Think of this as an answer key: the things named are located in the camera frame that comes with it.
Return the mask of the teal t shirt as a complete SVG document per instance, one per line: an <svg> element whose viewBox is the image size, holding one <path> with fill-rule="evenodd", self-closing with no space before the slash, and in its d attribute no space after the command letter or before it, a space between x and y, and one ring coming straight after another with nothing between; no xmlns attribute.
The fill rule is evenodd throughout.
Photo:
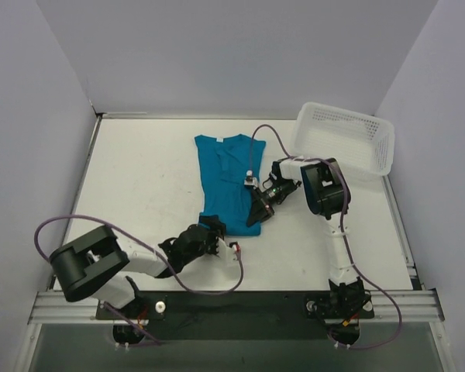
<svg viewBox="0 0 465 372"><path fill-rule="evenodd" d="M204 207L200 215L217 216L229 236L259 236L261 225L246 224L252 198L244 185L247 171L260 174L266 142L244 134L226 138L195 137Z"/></svg>

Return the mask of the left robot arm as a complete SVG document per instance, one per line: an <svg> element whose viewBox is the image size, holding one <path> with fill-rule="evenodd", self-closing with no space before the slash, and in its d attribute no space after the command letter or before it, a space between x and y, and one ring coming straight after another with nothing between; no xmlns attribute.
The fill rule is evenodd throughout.
<svg viewBox="0 0 465 372"><path fill-rule="evenodd" d="M172 277L205 254L216 255L225 234L226 224L217 215L206 215L179 236L159 243L154 253L127 253L114 229L103 224L54 250L48 262L67 301L97 298L109 302L123 318L131 319L140 313L142 299L133 279L122 272L156 279Z"/></svg>

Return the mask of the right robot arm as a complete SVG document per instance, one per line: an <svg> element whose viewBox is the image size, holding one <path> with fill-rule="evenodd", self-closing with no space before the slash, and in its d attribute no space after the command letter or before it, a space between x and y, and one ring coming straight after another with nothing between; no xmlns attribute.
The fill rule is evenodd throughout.
<svg viewBox="0 0 465 372"><path fill-rule="evenodd" d="M370 300L357 273L348 248L344 215L348 212L351 194L340 167L334 158L304 159L286 157L272 163L268 178L270 187L261 190L253 171L246 172L245 187L252 204L247 226L264 222L274 215L274 205L302 187L309 211L323 220L329 257L329 297L326 305L338 316L353 315Z"/></svg>

